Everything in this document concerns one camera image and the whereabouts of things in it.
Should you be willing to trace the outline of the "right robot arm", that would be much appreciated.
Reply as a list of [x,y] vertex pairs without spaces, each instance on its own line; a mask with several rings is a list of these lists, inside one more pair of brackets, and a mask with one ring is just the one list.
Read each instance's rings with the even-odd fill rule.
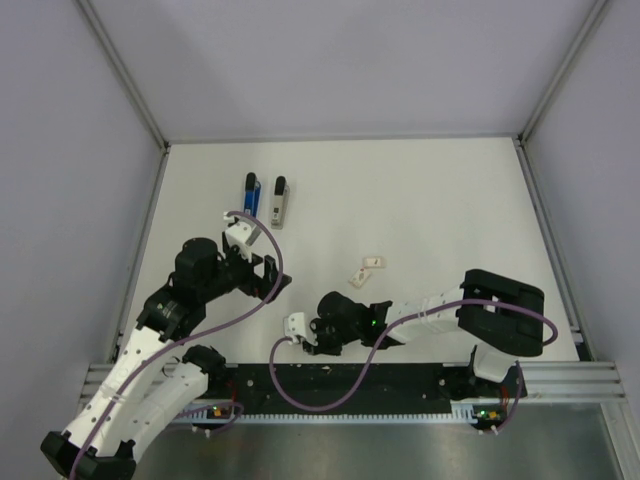
[[472,269],[459,286],[404,303],[388,300],[366,306],[330,292],[321,299],[315,318],[294,314],[284,324],[286,335],[305,352],[331,356],[339,356],[353,342],[388,349],[427,335],[465,332],[477,340],[467,384],[487,396],[502,385],[518,358],[543,353],[544,300],[537,287]]

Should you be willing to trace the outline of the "small white staple box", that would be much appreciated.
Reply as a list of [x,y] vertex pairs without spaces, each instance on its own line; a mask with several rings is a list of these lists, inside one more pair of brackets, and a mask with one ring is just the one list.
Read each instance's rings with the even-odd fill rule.
[[386,259],[382,256],[368,256],[363,259],[363,267],[366,269],[385,268]]

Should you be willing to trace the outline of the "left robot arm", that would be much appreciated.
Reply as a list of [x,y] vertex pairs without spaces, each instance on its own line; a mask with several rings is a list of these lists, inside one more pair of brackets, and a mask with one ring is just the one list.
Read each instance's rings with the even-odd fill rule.
[[121,355],[84,409],[41,451],[67,479],[130,479],[146,450],[198,397],[226,387],[224,358],[200,344],[208,303],[239,290],[272,302],[290,283],[280,252],[261,257],[226,231],[183,244],[168,281],[145,302]]

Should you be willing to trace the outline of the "blue stapler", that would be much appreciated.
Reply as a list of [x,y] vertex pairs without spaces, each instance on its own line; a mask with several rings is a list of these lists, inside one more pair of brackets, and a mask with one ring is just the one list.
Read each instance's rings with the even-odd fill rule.
[[243,212],[256,218],[259,213],[262,185],[254,172],[249,172],[245,177]]

